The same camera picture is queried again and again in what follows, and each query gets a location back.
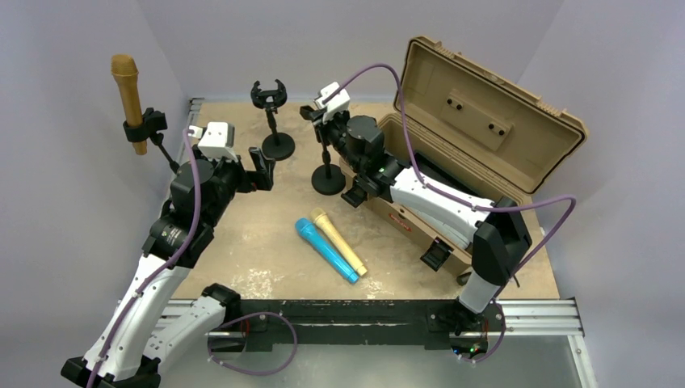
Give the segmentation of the black shock mount mic stand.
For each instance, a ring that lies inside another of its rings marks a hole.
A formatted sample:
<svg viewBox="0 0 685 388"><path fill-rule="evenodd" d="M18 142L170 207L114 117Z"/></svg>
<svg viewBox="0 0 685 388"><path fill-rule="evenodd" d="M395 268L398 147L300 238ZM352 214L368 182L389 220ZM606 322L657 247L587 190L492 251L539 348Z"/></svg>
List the black shock mount mic stand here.
<svg viewBox="0 0 685 388"><path fill-rule="evenodd" d="M295 151L296 145L293 138L277 129L275 115L278 108L285 105L288 99L285 85L276 79L277 87L274 90L263 90L260 81L255 81L250 91L252 104L260 110L264 110L267 116L267 124L271 134L265 137L262 143L264 154L276 161L289 158Z"/></svg>

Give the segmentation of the black stand with blue mic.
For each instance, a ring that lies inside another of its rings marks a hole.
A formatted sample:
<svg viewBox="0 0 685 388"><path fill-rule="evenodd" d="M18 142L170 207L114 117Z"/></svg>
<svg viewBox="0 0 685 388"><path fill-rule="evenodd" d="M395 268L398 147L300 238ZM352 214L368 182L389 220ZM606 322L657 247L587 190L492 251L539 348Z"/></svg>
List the black stand with blue mic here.
<svg viewBox="0 0 685 388"><path fill-rule="evenodd" d="M318 127L315 128L315 134L317 141L322 147L322 165L317 167L312 173L311 184L319 194L332 196L340 193L345 188L346 180L340 167L331 163L331 155L327 149L326 139Z"/></svg>

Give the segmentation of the cream beige microphone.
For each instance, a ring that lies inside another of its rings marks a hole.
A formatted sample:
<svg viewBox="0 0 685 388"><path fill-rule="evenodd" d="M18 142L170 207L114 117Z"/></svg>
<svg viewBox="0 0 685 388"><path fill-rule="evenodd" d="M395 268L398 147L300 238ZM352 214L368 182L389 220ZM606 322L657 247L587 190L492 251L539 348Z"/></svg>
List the cream beige microphone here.
<svg viewBox="0 0 685 388"><path fill-rule="evenodd" d="M310 212L310 217L313 224L334 244L338 249L338 253L346 260L356 274L358 276L365 276L368 273L366 266L346 239L339 233L326 211L321 208L315 208Z"/></svg>

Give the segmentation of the blue microphone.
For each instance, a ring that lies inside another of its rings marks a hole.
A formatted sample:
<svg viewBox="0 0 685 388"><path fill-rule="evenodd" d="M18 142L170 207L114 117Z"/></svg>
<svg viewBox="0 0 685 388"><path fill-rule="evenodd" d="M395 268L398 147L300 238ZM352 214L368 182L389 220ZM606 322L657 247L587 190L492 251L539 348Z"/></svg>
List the blue microphone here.
<svg viewBox="0 0 685 388"><path fill-rule="evenodd" d="M345 280L355 284L359 275L352 266L318 232L316 226L307 218L295 223L296 232Z"/></svg>

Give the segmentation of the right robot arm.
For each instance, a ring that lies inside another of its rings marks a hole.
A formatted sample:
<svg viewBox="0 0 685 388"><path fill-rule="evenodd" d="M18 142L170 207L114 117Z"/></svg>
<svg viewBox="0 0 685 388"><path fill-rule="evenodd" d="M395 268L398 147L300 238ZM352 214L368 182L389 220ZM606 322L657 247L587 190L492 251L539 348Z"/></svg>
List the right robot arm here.
<svg viewBox="0 0 685 388"><path fill-rule="evenodd" d="M349 112L330 115L324 108L300 107L300 116L313 124L317 139L332 146L355 176L342 198L353 207L375 197L403 205L456 232L472 250L472 273L453 317L465 329L485 318L485 308L497 291L515 274L532 245L521 212L507 212L514 203L470 196L421 175L415 165L385 149L385 135L370 116Z"/></svg>

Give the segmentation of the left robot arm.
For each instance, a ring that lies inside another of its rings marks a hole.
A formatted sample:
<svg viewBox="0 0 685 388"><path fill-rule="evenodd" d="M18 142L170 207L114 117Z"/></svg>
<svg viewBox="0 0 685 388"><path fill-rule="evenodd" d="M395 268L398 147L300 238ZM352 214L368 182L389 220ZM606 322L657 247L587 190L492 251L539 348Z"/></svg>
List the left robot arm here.
<svg viewBox="0 0 685 388"><path fill-rule="evenodd" d="M237 193L273 187L276 161L249 149L247 171L231 151L209 158L193 146L193 159L177 167L170 196L151 225L137 271L111 321L83 356L69 358L61 376L80 387L158 387L192 343L218 327L234 329L240 297L219 284L206 287L191 308L159 329L168 301L195 267Z"/></svg>

